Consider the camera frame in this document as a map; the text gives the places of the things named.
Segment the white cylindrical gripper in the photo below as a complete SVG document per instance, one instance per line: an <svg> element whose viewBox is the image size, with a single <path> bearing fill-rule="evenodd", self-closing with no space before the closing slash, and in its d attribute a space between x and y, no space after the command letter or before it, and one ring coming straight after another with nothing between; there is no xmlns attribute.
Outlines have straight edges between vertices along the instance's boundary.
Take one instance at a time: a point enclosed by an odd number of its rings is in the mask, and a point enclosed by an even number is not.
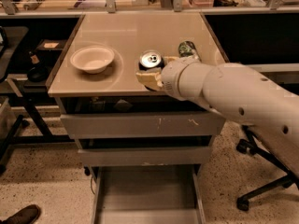
<svg viewBox="0 0 299 224"><path fill-rule="evenodd" d="M167 66L157 72L136 72L137 80L154 91L163 88L169 96L180 101L197 101L201 96L204 80L212 66L194 58L164 56Z"/></svg>

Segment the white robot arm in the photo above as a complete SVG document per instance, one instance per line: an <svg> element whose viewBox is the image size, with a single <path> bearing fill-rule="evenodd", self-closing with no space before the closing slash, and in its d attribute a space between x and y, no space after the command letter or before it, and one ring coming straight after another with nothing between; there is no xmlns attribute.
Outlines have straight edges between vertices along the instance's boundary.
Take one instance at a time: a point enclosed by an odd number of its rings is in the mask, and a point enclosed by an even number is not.
<svg viewBox="0 0 299 224"><path fill-rule="evenodd" d="M299 175L298 95L243 64L210 65L193 57L135 75L150 89L249 126L279 161Z"/></svg>

